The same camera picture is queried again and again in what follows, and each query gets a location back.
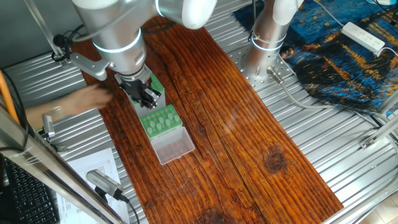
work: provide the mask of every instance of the human hand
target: human hand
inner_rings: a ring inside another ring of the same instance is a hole
[[[73,116],[90,109],[101,109],[111,98],[112,95],[106,90],[98,88],[98,85],[92,85],[60,99],[58,104],[64,116]]]

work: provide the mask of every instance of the blue patterned cloth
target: blue patterned cloth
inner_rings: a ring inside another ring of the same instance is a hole
[[[398,48],[398,29],[390,25],[392,12],[364,0],[322,0],[343,24],[352,22]],[[264,3],[257,2],[257,12]],[[253,24],[252,6],[234,12],[247,30]],[[292,66],[308,94],[325,104],[373,114],[398,89],[398,58],[383,51],[379,58],[347,38],[341,26],[317,3],[307,0],[294,16],[281,56]],[[387,115],[395,111],[393,107]]]

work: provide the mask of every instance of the wooden plank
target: wooden plank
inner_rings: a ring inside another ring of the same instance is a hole
[[[150,223],[320,223],[343,208],[205,29],[144,39],[146,64],[196,146],[160,165],[108,70],[101,85],[114,98],[101,114]],[[88,42],[74,51],[100,59]]]

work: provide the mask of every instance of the robotic arm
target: robotic arm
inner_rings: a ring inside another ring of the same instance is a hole
[[[102,57],[92,62],[78,53],[71,61],[99,80],[105,68],[118,73],[120,86],[133,100],[155,108],[160,93],[150,87],[150,71],[144,65],[145,43],[140,27],[155,16],[163,16],[189,29],[199,29],[210,18],[217,0],[72,0],[80,19]]]
[[[289,24],[303,0],[264,0],[254,23],[249,52],[242,58],[245,76],[266,77],[275,66]]]

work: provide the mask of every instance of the clear plastic box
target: clear plastic box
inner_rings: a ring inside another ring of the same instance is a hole
[[[162,165],[174,159],[179,159],[195,149],[195,145],[184,127],[159,136],[150,143]]]
[[[195,149],[173,105],[159,108],[140,121],[160,164],[179,159]]]

